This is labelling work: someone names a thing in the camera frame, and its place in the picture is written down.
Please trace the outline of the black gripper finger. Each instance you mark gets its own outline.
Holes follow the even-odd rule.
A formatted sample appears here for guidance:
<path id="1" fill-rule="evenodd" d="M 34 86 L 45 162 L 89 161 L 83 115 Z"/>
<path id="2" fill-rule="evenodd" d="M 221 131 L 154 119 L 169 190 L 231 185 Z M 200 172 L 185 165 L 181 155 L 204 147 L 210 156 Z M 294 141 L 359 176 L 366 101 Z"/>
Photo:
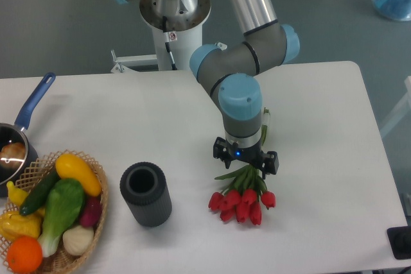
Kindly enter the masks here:
<path id="1" fill-rule="evenodd" d="M 276 151 L 261 151 L 257 155 L 256 168 L 261 171 L 262 179 L 267 175 L 276 175 L 279 167 L 279 159 Z"/>
<path id="2" fill-rule="evenodd" d="M 227 148 L 227 141 L 221 137 L 217 137 L 213 145 L 213 157 L 221 160 L 225 164 L 225 168 L 229 169 L 231 165 L 231 155 Z"/>

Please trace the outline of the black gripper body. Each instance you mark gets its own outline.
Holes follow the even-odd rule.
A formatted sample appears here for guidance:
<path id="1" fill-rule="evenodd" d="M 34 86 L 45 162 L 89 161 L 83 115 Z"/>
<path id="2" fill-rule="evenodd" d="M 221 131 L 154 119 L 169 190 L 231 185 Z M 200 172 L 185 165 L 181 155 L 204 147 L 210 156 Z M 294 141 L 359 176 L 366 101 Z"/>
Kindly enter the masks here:
<path id="1" fill-rule="evenodd" d="M 233 160 L 245 162 L 254 167 L 259 167 L 263 162 L 261 149 L 261 141 L 248 148 L 241 148 L 236 142 L 233 144 L 227 143 L 226 158 L 224 160 L 227 167 L 230 166 Z"/>

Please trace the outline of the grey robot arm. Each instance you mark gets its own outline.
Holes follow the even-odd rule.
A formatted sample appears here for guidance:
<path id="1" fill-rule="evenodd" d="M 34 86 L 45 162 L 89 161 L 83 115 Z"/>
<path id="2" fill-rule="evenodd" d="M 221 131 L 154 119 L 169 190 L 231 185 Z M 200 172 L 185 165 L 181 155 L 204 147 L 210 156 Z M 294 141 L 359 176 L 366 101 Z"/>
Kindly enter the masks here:
<path id="1" fill-rule="evenodd" d="M 262 149 L 262 95 L 256 76 L 295 58 L 300 45 L 294 29 L 278 22 L 271 0 L 231 0 L 244 37 L 234 47 L 202 42 L 210 0 L 136 1 L 152 30 L 155 53 L 115 56 L 114 67 L 191 71 L 222 114 L 225 135 L 215 140 L 214 157 L 226 166 L 239 160 L 263 175 L 276 174 L 277 153 Z"/>

